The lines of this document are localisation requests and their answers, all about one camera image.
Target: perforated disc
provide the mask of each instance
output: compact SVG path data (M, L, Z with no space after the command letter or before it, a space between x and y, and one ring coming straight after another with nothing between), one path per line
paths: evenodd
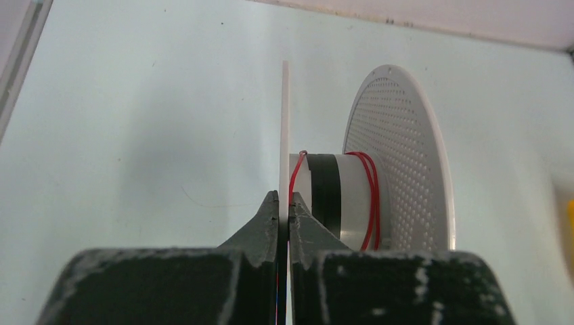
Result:
M431 107L406 71L380 66L369 74L353 103L343 148L367 152L381 164L391 199L391 248L454 248L442 137Z

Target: white strip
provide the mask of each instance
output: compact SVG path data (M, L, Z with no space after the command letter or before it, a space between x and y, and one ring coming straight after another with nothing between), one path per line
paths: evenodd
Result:
M279 153L279 220L289 218L289 62L283 61L281 144Z

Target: white tabletop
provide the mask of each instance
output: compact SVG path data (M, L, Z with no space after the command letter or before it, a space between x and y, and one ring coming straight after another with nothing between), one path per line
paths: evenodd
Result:
M248 221L278 186L282 60L293 152L340 152L367 73L410 71L457 248L520 324L574 324L549 176L574 171L570 58L239 0L54 1L0 146L0 324L33 323L79 250L217 246Z

